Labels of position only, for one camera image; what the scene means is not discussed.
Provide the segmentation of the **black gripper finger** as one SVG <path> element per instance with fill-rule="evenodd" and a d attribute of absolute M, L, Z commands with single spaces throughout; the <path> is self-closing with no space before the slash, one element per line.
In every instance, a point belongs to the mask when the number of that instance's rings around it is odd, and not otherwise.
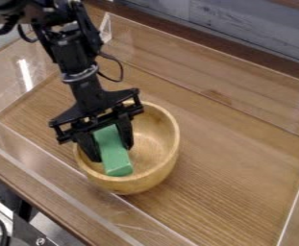
<path fill-rule="evenodd" d="M 129 114 L 125 113 L 118 117 L 117 128 L 123 147 L 130 150 L 134 146 L 133 124 Z"/>
<path fill-rule="evenodd" d="M 78 133 L 77 141 L 91 161 L 101 162 L 101 149 L 97 140 L 90 133 Z"/>

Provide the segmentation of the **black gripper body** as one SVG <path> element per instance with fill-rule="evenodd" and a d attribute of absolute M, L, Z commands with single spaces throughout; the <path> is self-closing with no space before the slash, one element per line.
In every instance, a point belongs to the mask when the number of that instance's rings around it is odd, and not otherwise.
<path fill-rule="evenodd" d="M 77 103 L 50 121 L 59 143 L 77 140 L 78 133 L 91 133 L 117 124 L 125 113 L 133 120 L 144 112 L 138 88 L 109 91 L 95 74 L 87 77 L 65 74 L 63 83 L 71 87 Z"/>

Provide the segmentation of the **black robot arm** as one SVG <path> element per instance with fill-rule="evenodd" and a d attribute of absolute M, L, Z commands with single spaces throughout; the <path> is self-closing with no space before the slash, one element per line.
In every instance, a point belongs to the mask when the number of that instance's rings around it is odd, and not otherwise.
<path fill-rule="evenodd" d="M 122 146 L 134 146 L 132 120 L 145 111 L 140 90 L 109 91 L 101 85 L 103 73 L 95 58 L 109 55 L 82 0 L 0 0 L 0 36 L 25 24 L 37 36 L 22 39 L 42 43 L 77 99 L 73 108 L 50 121 L 57 140 L 77 142 L 89 158 L 99 161 L 98 130 L 115 125 Z"/>

